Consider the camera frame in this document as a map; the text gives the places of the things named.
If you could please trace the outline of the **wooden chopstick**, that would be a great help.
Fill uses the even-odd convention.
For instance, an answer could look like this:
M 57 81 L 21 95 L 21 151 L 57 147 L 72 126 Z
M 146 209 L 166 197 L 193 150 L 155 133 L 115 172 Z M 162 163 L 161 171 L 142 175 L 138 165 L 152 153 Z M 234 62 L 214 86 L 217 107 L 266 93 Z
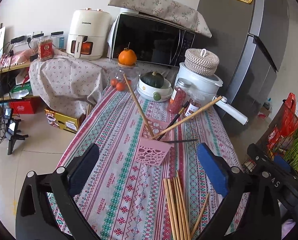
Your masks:
M 176 228 L 177 239 L 180 239 L 180 233 L 179 233 L 179 227 L 178 227 L 177 206 L 176 206 L 176 195 L 175 195 L 175 191 L 174 191 L 173 178 L 167 179 L 167 180 L 168 180 L 168 184 L 169 184 L 170 191 L 171 191 L 173 217 L 174 217 L 174 225 Z
M 168 180 L 166 178 L 164 178 L 163 182 L 164 182 L 164 189 L 165 189 L 167 206 L 168 206 L 169 216 L 170 216 L 170 225 L 171 225 L 171 230 L 172 230 L 172 237 L 173 237 L 173 240 L 177 240 L 176 228 L 175 228 L 175 225 L 174 225 L 174 217 L 173 217 L 171 191 L 170 191 L 170 187 L 169 187 L 169 184 L 168 184 Z
M 165 133 L 175 129 L 177 126 L 181 125 L 184 122 L 187 122 L 189 120 L 191 120 L 192 118 L 194 118 L 196 115 L 199 115 L 200 113 L 202 113 L 203 111 L 206 111 L 209 107 L 213 106 L 214 104 L 216 104 L 217 102 L 219 102 L 220 100 L 222 100 L 222 96 L 218 96 L 216 97 L 214 100 L 212 100 L 211 102 L 207 103 L 205 106 L 203 106 L 202 108 L 200 108 L 199 110 L 195 111 L 194 113 L 192 113 L 191 115 L 187 116 L 186 118 L 180 120 L 179 122 L 176 122 L 175 124 L 173 124 L 172 126 L 164 129 L 163 131 L 161 131 L 158 134 L 155 134 L 154 136 L 150 137 L 150 139 L 156 139 L 157 137 L 160 137 L 162 135 L 164 135 Z
M 200 211 L 200 213 L 199 213 L 199 216 L 198 216 L 198 218 L 197 218 L 197 220 L 196 220 L 196 223 L 195 223 L 193 229 L 191 230 L 191 238 L 194 236 L 194 234 L 195 234 L 195 232 L 196 232 L 196 230 L 197 230 L 197 228 L 198 228 L 198 226 L 199 226 L 199 223 L 200 223 L 201 220 L 202 220 L 202 216 L 203 216 L 204 210 L 205 210 L 205 208 L 206 208 L 206 204 L 207 204 L 207 202 L 208 202 L 208 200 L 209 200 L 209 195 L 210 195 L 210 193 L 208 192 L 207 195 L 206 195 L 206 199 L 205 199 L 205 202 L 204 202 L 204 204 L 203 204 L 203 207 L 202 207 L 202 209 L 201 209 L 201 211 Z
M 173 183 L 174 183 L 174 191 L 175 191 L 175 195 L 176 195 L 176 206 L 177 206 L 177 216 L 178 216 L 178 227 L 179 227 L 180 239 L 184 240 L 184 239 L 186 239 L 186 226 L 185 226 L 183 204 L 182 204 L 182 199 L 180 196 L 180 188 L 179 188 L 177 177 L 173 178 Z
M 144 122 L 145 126 L 147 127 L 147 130 L 149 131 L 149 134 L 151 136 L 154 136 L 153 131 L 152 131 L 152 129 L 151 129 L 149 123 L 148 123 L 148 120 L 147 120 L 144 112 L 142 111 L 142 107 L 139 104 L 139 102 L 137 100 L 137 97 L 135 96 L 135 93 L 133 92 L 133 89 L 132 89 L 131 85 L 129 84 L 129 81 L 128 81 L 128 78 L 127 78 L 126 74 L 123 74 L 123 77 L 124 77 L 124 79 L 126 81 L 126 85 L 128 86 L 128 89 L 129 89 L 129 91 L 131 93 L 131 96 L 132 96 L 133 100 L 135 101 L 135 104 L 136 104 L 136 106 L 137 106 L 137 108 L 139 110 L 139 113 L 140 113 L 140 115 L 141 115 L 141 117 L 143 119 L 143 122 Z
M 190 240 L 191 236 L 190 236 L 188 212 L 187 212 L 187 208 L 186 208 L 186 205 L 185 205 L 184 193 L 183 193 L 182 184 L 181 184 L 181 181 L 180 181 L 180 176 L 179 176 L 178 171 L 176 172 L 176 174 L 177 174 L 177 180 L 178 180 L 178 185 L 179 185 L 180 198 L 182 200 L 182 209 L 183 209 L 183 213 L 184 213 L 185 232 L 186 232 L 185 239 Z

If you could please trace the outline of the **black chopstick gold band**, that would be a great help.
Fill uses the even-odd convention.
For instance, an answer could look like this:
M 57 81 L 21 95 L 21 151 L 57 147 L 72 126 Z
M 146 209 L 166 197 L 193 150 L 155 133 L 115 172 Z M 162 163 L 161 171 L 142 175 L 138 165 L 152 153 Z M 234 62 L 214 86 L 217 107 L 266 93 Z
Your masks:
M 182 106 L 182 108 L 180 109 L 180 111 L 175 115 L 175 117 L 169 123 L 169 125 L 167 126 L 167 128 L 171 127 L 173 124 L 176 123 L 176 121 L 181 116 L 181 114 L 185 111 L 185 109 L 186 109 L 186 107 L 188 107 L 188 105 L 189 105 L 189 101 L 187 101 L 186 103 L 184 103 L 184 105 Z

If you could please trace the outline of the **red plastic bag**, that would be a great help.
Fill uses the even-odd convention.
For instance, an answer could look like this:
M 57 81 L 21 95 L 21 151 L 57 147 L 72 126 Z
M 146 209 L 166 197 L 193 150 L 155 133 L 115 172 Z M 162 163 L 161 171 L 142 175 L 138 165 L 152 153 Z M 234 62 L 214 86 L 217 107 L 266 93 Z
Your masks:
M 298 113 L 296 111 L 296 95 L 289 93 L 272 120 L 273 128 L 267 137 L 266 148 L 270 152 L 275 152 L 279 148 L 286 149 L 298 129 Z

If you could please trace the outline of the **yellow cardboard box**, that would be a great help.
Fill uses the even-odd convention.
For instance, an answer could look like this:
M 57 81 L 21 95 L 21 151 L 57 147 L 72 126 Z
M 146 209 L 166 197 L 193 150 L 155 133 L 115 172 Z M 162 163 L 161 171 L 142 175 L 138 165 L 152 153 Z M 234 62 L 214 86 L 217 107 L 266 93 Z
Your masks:
M 77 133 L 83 121 L 86 118 L 85 114 L 82 114 L 79 118 L 73 118 L 62 113 L 45 108 L 45 115 L 50 126 L 68 131 L 71 133 Z

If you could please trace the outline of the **patterned tablecloth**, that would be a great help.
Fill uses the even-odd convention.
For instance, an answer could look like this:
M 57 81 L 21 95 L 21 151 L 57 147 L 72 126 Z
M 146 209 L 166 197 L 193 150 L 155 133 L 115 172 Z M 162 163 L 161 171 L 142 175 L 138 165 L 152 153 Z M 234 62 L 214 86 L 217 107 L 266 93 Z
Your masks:
M 106 90 L 59 161 L 60 166 L 67 166 L 90 144 L 99 146 L 99 160 L 81 193 L 74 197 L 78 208 L 101 239 L 171 239 L 163 179 L 176 177 L 178 171 L 190 227 L 210 193 L 197 228 L 202 231 L 222 197 L 197 159 L 198 144 L 206 143 L 230 166 L 240 165 L 220 117 L 209 108 L 178 126 L 174 140 L 198 141 L 175 144 L 160 166 L 135 161 L 142 124 L 129 92 Z

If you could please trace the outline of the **red cardboard box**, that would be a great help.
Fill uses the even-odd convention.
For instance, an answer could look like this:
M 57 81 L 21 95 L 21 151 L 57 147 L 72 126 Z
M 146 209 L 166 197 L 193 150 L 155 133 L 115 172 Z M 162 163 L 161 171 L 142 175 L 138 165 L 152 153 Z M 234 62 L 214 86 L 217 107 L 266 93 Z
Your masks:
M 40 98 L 27 98 L 9 102 L 15 114 L 35 114 L 41 103 Z

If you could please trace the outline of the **short labelled jar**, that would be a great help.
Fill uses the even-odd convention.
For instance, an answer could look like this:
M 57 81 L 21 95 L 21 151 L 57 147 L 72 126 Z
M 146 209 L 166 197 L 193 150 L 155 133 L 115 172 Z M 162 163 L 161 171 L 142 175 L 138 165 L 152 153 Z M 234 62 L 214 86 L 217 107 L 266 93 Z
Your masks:
M 184 116 L 190 116 L 199 110 L 205 101 L 205 96 L 199 90 L 193 90 L 190 94 L 189 105 L 184 111 Z

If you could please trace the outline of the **tall red-filled jar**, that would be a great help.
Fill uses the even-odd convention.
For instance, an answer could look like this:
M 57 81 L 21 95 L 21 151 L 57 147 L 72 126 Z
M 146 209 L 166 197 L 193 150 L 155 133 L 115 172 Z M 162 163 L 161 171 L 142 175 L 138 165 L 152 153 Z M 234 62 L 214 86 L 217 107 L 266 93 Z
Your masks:
M 169 103 L 167 106 L 167 110 L 171 114 L 177 114 L 180 111 L 183 103 L 185 102 L 185 99 L 188 97 L 190 87 L 191 82 L 186 79 L 179 78 L 176 81 L 173 93 L 169 99 Z

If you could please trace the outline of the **woven lidded basket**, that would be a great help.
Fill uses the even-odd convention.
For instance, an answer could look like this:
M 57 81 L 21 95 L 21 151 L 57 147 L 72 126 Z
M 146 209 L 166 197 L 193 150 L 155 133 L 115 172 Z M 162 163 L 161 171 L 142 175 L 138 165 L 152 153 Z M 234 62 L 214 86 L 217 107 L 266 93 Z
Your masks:
M 219 57 L 206 49 L 191 48 L 185 52 L 186 68 L 202 76 L 212 76 L 219 63 Z

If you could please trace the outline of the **white bowl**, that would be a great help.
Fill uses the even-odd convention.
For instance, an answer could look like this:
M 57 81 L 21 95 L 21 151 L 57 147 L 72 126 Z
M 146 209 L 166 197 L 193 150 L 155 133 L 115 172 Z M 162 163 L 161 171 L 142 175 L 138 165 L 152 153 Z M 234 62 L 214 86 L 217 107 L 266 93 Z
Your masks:
M 169 100 L 173 93 L 171 84 L 167 79 L 164 79 L 164 85 L 161 88 L 149 86 L 139 80 L 137 84 L 137 91 L 144 99 L 154 102 L 165 102 Z

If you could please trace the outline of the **grey refrigerator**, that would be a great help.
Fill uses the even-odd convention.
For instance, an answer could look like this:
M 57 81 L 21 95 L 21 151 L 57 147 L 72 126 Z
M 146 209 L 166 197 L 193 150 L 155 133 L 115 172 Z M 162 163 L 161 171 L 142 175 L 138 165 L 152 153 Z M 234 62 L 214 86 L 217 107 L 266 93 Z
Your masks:
M 287 0 L 200 0 L 198 11 L 212 34 L 197 35 L 194 48 L 219 59 L 218 94 L 252 121 L 265 103 L 280 70 L 289 30 Z

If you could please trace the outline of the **red labelled jar on shelf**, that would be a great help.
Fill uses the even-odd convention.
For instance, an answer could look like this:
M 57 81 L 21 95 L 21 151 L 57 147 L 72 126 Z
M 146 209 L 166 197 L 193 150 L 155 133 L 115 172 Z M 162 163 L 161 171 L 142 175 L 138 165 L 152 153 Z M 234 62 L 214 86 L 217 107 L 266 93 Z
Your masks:
M 50 35 L 42 36 L 38 41 L 38 57 L 40 61 L 47 61 L 52 59 L 54 56 L 53 52 L 53 40 Z

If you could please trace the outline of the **green squash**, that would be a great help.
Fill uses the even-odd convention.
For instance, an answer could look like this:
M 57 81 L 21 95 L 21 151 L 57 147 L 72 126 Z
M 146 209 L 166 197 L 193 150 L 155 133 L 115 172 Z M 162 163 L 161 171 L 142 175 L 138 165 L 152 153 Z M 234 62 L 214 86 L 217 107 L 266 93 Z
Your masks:
M 158 72 L 145 73 L 140 79 L 143 83 L 154 88 L 161 88 L 164 85 L 164 77 Z

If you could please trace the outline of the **orange fruit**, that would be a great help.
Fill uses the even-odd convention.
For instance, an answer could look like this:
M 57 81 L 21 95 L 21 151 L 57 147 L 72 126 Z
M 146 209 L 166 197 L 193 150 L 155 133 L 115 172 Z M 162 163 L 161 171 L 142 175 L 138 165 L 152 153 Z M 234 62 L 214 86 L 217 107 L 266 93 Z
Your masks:
M 135 52 L 129 48 L 125 48 L 118 56 L 119 63 L 131 66 L 137 61 Z

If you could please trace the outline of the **floral cloth on microwave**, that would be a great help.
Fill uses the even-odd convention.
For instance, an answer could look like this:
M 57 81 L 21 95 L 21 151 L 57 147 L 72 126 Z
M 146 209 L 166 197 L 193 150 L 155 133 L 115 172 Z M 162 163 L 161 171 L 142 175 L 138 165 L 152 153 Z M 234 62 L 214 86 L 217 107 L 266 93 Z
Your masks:
M 200 12 L 174 0 L 109 0 L 108 5 L 142 12 L 212 37 Z

